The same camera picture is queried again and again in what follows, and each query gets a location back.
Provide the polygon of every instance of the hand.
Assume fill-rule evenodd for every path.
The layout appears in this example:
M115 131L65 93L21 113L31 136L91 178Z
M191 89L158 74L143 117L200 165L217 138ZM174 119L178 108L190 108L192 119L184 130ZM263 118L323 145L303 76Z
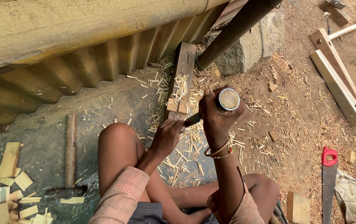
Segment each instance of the hand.
M179 142L179 131L184 126L183 120L169 118L157 129L149 151L164 160L175 149Z
M199 114L204 120L204 131L211 152L226 143L229 138L230 127L245 110L245 105L242 101L240 101L239 107L233 111L221 111L217 108L216 96L224 88L234 89L232 85L226 85L213 91L206 89L203 92L203 98L199 102Z

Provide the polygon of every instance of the concrete floor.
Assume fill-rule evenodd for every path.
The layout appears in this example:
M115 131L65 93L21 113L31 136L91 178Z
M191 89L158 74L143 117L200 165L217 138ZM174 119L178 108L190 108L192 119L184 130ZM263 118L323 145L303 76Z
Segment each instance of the concrete floor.
M148 69L144 74L134 71L133 75L141 80L154 79L155 76ZM145 94L148 94L148 96L141 99L141 96ZM102 124L114 123L115 118L117 122L128 123L131 118L130 125L140 136L153 137L154 133L147 131L151 126L148 107L149 103L151 103L151 108L158 107L157 99L155 84L146 89L141 87L139 82L134 79L122 75L116 77L113 82L101 82L96 88L82 89L76 96L62 97L57 104L43 105L33 114L20 115L9 126L7 133L0 133L0 163L2 161L1 153L5 149L6 143L21 141L24 146L21 148L17 167L22 168L22 171L25 171L34 181L26 189L24 195L27 196L36 192L36 196L43 196L44 192L49 189L46 187L63 188L65 182L66 114L77 114L76 180L82 177L82 180L78 183L79 186L90 187L92 183L94 185L87 192L83 204L60 204L59 200L48 204L42 200L37 204L40 214L44 214L45 208L48 207L48 211L54 218L53 223L87 223L99 201L97 134L102 131ZM113 108L106 108L105 105L113 106ZM84 109L87 109L88 115L84 114ZM182 150L187 147L187 144L183 143L184 141L186 141L185 137L178 144L178 149ZM151 139L145 138L143 143L145 147L150 147ZM174 152L169 157L174 164L180 158ZM195 185L197 182L193 181L193 177L201 177L202 184L216 180L212 160L207 159L203 154L198 159L202 164L205 175L200 176L197 163L192 159L187 163L188 170L191 173L179 172L179 179L176 183L178 187ZM160 165L160 168L167 178L166 183L171 185L168 175L173 177L175 172L165 164ZM19 187L16 184L11 186L11 192L18 189ZM33 205L19 204L18 209L20 211Z

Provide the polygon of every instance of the metal pole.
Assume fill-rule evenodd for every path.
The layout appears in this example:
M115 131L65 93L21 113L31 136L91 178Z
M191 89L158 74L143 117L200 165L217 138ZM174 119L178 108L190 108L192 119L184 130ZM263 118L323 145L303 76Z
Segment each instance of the metal pole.
M197 59L203 71L282 0L249 0Z

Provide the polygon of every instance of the red saw handle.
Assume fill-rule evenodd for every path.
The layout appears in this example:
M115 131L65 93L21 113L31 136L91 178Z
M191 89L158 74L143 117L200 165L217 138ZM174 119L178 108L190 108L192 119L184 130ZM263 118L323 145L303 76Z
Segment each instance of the red saw handle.
M333 160L327 160L327 156L331 155ZM332 150L327 148L327 146L323 147L323 154L322 154L322 165L323 166L334 166L338 161L338 153L336 150Z

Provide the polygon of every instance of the person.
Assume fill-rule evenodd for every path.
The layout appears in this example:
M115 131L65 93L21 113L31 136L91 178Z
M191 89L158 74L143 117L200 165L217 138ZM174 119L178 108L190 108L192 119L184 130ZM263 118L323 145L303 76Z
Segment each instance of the person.
M148 150L129 125L111 124L99 135L101 199L89 224L268 223L279 188L261 174L242 176L236 167L225 143L229 140L230 127L245 107L240 102L234 111L220 111L215 100L223 88L206 89L199 102L218 181L177 188L161 179L156 168L178 144L184 121L169 118L163 122ZM202 209L192 214L180 210L196 207Z

